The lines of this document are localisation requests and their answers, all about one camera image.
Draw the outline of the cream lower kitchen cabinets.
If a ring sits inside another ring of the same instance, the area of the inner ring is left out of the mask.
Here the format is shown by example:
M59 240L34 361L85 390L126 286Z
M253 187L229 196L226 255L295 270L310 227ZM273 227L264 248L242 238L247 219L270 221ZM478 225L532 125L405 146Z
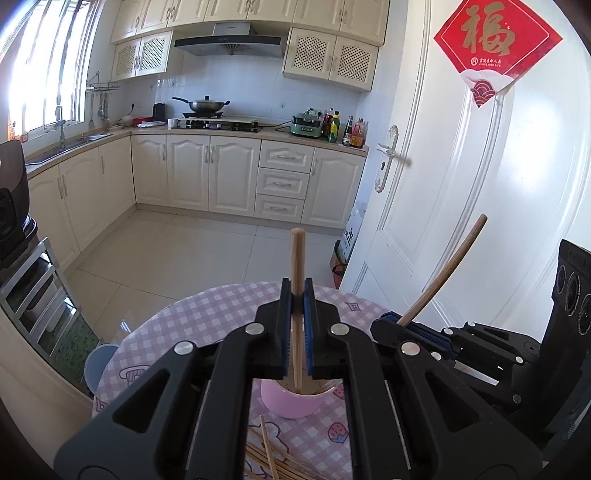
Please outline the cream lower kitchen cabinets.
M119 131L30 159L31 214L63 269L134 206L342 229L367 156L279 132Z

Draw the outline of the cream kitchen cabinets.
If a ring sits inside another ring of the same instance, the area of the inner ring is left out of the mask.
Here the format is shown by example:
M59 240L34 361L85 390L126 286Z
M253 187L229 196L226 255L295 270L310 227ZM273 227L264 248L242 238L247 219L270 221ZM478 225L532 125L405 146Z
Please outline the cream kitchen cabinets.
M30 159L31 214L63 269L134 206L342 229L367 156L279 132L119 131Z
M167 72L176 56L279 58L283 75L373 87L387 1L124 1L115 81Z

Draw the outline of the cream upper kitchen cabinets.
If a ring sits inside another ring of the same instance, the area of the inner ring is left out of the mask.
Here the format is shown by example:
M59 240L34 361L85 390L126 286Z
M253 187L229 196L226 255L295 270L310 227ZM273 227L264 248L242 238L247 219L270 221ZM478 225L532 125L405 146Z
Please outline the cream upper kitchen cabinets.
M387 1L124 1L115 81L167 72L176 56L279 58L283 75L373 87Z

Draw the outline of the kitchen faucet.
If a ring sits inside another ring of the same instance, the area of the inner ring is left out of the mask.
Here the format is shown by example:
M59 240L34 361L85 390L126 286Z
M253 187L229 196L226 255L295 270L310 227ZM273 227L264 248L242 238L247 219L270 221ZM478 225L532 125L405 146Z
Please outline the kitchen faucet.
M66 138L65 138L65 131L64 131L64 126L65 126L65 119L63 117L63 108L61 105L57 105L56 109L55 109L55 123L54 123L54 128L56 131L59 132L59 145L58 145L58 151L59 152L63 152L65 150L65 146L66 146Z

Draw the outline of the kitchen window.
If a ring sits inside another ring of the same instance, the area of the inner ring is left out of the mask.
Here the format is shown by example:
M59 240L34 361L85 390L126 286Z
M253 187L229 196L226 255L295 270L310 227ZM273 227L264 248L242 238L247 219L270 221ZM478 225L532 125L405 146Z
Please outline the kitchen window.
M25 26L8 87L9 133L84 120L99 1L40 1Z

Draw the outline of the pink checkered tablecloth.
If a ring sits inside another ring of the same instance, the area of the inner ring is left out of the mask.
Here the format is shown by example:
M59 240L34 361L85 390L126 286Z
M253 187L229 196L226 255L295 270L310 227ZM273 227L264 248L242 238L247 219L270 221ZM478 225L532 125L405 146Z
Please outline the pink checkered tablecloth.
M179 300L140 325L118 347L102 373L93 416L100 414L176 343L188 340L198 347L221 341L229 332L250 323L260 305L280 297L280 284L257 282L214 287ZM346 403L341 386L329 391L314 414L297 420L271 413L260 398L260 383L252 387L249 441L259 444L259 417L266 419L273 445L322 479L351 479Z

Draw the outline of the pink cylindrical utensil cup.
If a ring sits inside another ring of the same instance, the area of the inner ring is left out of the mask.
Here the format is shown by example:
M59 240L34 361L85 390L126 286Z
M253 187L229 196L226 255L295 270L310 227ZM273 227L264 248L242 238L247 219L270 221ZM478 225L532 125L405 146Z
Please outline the pink cylindrical utensil cup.
M262 380L260 398L271 413L286 419L301 419L314 414L325 404L335 388L341 385L341 381L329 382L318 393L301 394L287 390L276 380Z

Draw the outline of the blue plastic stool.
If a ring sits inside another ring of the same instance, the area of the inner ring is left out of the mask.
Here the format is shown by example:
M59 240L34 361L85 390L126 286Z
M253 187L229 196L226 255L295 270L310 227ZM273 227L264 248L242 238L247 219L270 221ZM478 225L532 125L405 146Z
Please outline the blue plastic stool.
M101 344L88 354L84 364L84 381L92 394L96 393L102 374L117 349L117 344Z

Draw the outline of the orange sauce bottle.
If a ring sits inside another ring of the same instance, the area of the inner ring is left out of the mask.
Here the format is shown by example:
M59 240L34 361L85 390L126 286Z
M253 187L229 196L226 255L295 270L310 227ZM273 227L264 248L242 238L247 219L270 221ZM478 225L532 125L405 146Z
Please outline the orange sauce bottle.
M351 134L349 134L349 145L353 148L363 148L366 143L367 131L368 122L360 118L353 126Z

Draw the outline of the metal shelf rack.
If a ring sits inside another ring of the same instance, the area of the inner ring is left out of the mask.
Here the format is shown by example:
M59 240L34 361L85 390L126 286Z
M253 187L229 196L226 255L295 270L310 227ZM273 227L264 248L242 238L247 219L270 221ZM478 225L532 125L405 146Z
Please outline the metal shelf rack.
M2 267L1 308L27 344L61 375L82 374L99 339L47 238Z

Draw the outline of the white door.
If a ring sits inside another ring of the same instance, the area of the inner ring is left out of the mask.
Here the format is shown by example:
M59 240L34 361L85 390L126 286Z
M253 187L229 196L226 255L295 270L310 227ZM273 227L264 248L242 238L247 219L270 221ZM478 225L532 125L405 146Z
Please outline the white door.
M391 5L375 86L358 110L370 124L359 192L367 210L342 291L406 312L485 214L419 321L544 335L560 242L590 244L590 55L557 3L531 8L562 41L477 107L434 40L457 3ZM377 193L377 146L393 125L396 159Z

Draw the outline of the dark sauce bottle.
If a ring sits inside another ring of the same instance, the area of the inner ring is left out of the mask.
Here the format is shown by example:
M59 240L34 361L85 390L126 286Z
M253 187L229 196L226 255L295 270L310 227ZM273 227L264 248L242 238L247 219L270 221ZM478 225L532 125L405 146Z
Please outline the dark sauce bottle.
M346 122L344 135L342 136L342 145L349 146L349 143L351 142L351 136L352 136L354 125L355 125L355 119L353 118L353 115L351 115L351 116L349 116L349 119Z

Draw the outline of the green bottle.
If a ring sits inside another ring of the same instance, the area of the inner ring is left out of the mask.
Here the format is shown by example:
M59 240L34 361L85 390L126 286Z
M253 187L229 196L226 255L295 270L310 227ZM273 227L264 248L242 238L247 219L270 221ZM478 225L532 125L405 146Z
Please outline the green bottle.
M339 137L339 126L341 126L341 115L339 111L335 111L331 117L331 125L329 126L328 141L329 143L337 143Z

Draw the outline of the green small appliance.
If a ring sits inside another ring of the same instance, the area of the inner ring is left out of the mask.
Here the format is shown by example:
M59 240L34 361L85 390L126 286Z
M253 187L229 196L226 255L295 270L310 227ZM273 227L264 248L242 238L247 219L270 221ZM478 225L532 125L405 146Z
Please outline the green small appliance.
M290 134L307 138L320 138L322 135L322 113L308 109L295 114L290 123Z

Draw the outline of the dark rice cooker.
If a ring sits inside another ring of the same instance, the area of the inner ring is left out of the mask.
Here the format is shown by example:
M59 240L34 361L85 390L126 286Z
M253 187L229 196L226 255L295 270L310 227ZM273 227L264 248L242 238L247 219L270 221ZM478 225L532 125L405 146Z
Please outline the dark rice cooker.
M1 269L11 265L28 249L37 233L29 215L30 195L22 145L18 140L1 144Z

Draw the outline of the gas stove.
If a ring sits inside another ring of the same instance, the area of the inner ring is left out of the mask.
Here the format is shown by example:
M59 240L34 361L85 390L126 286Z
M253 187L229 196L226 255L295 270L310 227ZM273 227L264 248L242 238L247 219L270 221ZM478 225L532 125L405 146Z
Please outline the gas stove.
M173 127L193 130L215 130L259 133L262 126L256 120L230 118L219 113L199 117L197 114L185 114L183 118L173 119Z

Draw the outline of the black wok with lid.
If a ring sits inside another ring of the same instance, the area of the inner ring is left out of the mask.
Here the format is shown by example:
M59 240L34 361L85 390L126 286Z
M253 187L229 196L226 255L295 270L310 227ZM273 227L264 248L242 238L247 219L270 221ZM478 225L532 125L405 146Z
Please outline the black wok with lid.
M221 111L224 106L228 106L230 104L229 101L213 101L209 99L208 96L205 96L204 99L201 100L187 100L180 97L173 97L173 100L186 104L192 112L200 115L215 114Z

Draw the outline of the red fu door decoration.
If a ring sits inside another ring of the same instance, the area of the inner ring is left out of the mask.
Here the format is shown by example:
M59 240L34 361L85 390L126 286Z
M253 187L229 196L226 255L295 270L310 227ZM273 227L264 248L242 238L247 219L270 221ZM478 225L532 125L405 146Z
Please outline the red fu door decoration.
M562 37L522 1L464 0L434 40L468 86L476 106L482 107Z

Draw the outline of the black electric kettle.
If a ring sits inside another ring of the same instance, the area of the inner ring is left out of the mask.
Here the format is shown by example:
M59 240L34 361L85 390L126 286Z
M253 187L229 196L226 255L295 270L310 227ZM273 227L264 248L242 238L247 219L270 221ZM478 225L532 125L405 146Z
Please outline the black electric kettle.
M152 120L157 122L166 121L166 104L165 103L154 103L152 107Z

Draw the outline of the black range hood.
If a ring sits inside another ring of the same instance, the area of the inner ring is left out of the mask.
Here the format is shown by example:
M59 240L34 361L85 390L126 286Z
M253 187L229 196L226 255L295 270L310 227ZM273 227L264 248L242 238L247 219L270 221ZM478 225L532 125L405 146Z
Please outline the black range hood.
M214 23L211 34L174 41L174 47L193 56L256 56L283 58L287 37L259 32L250 22Z

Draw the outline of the hanging utensil wall rack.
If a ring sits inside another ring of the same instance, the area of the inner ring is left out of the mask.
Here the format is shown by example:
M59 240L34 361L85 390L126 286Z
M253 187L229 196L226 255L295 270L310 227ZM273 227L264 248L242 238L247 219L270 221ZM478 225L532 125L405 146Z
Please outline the hanging utensil wall rack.
M110 127L109 98L110 94L119 88L118 82L101 81L99 71L86 81L85 93L90 97L89 130L95 130L100 126L102 131L106 131Z

